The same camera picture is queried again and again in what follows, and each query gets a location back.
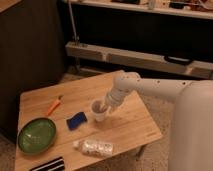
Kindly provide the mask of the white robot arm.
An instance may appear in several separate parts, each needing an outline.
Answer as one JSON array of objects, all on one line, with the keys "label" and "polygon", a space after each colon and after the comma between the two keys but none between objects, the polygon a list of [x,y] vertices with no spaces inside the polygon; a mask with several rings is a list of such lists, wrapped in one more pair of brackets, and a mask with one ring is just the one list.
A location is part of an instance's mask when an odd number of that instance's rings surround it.
[{"label": "white robot arm", "polygon": [[168,171],[213,171],[213,80],[146,79],[121,71],[105,104],[118,107],[132,91],[174,103]]}]

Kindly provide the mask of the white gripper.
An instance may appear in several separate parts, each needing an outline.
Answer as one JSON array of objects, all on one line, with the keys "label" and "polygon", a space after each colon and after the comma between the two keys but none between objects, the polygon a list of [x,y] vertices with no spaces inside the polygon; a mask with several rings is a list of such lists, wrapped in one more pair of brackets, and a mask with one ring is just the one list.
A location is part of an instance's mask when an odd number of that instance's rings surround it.
[{"label": "white gripper", "polygon": [[120,106],[125,97],[128,95],[127,92],[112,88],[105,96],[105,102],[101,103],[100,111],[105,112],[109,107],[108,113],[113,113],[115,111],[115,107]]}]

